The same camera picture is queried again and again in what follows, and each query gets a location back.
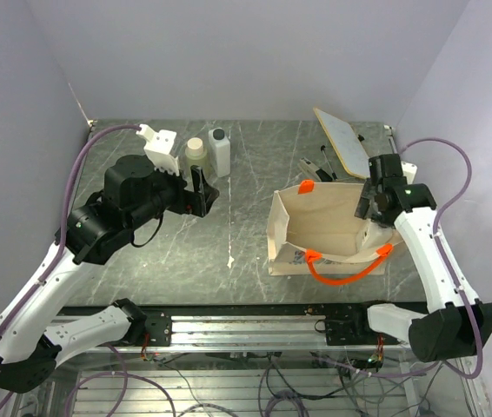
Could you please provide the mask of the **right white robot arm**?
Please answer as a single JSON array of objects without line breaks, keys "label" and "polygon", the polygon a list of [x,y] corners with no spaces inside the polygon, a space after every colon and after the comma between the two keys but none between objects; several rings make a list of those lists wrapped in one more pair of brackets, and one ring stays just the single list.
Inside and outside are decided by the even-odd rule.
[{"label": "right white robot arm", "polygon": [[482,302],[468,283],[440,229],[434,197],[426,185],[409,183],[399,155],[369,159],[355,215],[400,234],[421,278],[427,311],[378,302],[351,322],[352,336],[367,344],[387,334],[407,342],[422,362],[480,357],[492,334],[492,302]]}]

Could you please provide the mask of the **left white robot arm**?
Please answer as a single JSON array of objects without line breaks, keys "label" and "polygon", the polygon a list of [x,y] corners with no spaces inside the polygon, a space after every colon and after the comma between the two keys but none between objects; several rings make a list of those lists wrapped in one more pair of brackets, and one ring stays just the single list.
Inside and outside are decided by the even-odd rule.
[{"label": "left white robot arm", "polygon": [[114,301],[97,314],[64,325],[53,320],[96,268],[135,232],[165,212],[205,217],[219,196],[203,170],[191,170],[193,188],[179,174],[157,169],[147,156],[123,156],[106,170],[103,188],[73,209],[42,265],[0,314],[0,389],[27,393],[67,360],[120,341],[135,345],[153,333],[150,318],[132,301]]}]

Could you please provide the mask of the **beige cap bottle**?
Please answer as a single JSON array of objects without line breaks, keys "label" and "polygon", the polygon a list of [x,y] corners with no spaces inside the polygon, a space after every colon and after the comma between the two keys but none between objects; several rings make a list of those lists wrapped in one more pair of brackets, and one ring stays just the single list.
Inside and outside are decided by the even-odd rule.
[{"label": "beige cap bottle", "polygon": [[191,178],[191,167],[198,166],[202,169],[206,179],[211,174],[211,166],[209,162],[209,153],[203,140],[199,137],[192,137],[186,143],[185,149],[185,170],[184,174]]}]

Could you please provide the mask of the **beige canvas tote bag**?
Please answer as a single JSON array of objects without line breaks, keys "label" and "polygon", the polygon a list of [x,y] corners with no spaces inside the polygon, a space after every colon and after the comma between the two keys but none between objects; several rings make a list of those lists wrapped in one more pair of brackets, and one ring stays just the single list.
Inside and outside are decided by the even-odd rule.
[{"label": "beige canvas tote bag", "polygon": [[345,286],[384,272],[403,239],[393,229],[388,243],[359,254],[355,217],[359,183],[314,182],[277,190],[267,224],[268,269],[273,276],[311,275],[328,286]]}]

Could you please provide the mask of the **white bottle grey cap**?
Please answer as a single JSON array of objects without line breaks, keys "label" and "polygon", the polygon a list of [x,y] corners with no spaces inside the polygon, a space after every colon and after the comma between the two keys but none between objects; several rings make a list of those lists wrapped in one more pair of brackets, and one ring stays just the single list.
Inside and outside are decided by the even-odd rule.
[{"label": "white bottle grey cap", "polygon": [[370,219],[364,220],[356,235],[356,249],[359,254],[376,250],[388,243],[393,235],[392,228],[385,228]]},{"label": "white bottle grey cap", "polygon": [[210,157],[216,176],[228,176],[231,170],[231,144],[226,132],[215,128],[208,133]]}]

